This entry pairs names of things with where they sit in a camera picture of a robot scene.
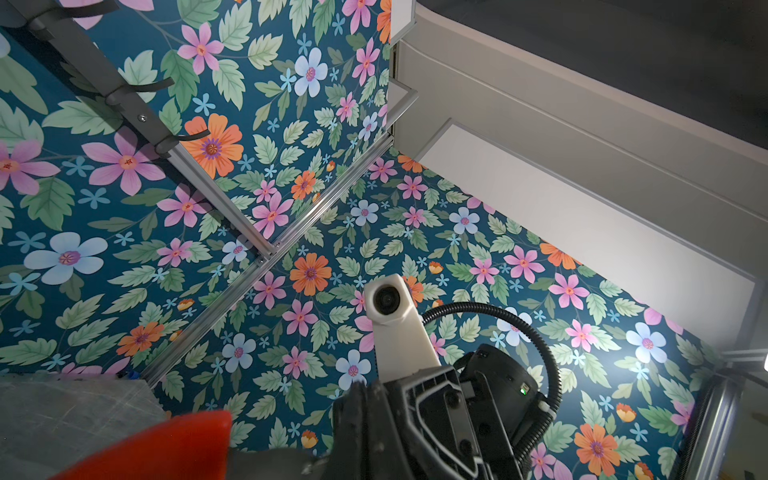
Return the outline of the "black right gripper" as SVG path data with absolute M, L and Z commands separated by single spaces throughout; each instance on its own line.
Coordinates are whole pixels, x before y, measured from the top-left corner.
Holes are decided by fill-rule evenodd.
M 533 377 L 491 345 L 384 386 L 418 479 L 524 479 L 555 419 Z

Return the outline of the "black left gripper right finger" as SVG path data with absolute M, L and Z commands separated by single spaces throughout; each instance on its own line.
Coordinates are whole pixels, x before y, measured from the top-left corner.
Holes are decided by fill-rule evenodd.
M 386 388 L 380 383 L 367 390 L 367 478 L 413 479 L 408 456 L 390 408 Z

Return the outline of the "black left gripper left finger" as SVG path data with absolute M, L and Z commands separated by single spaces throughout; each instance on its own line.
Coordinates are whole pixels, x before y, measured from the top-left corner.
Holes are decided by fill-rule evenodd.
M 365 479 L 367 476 L 366 387 L 353 383 L 333 405 L 333 448 L 330 479 Z

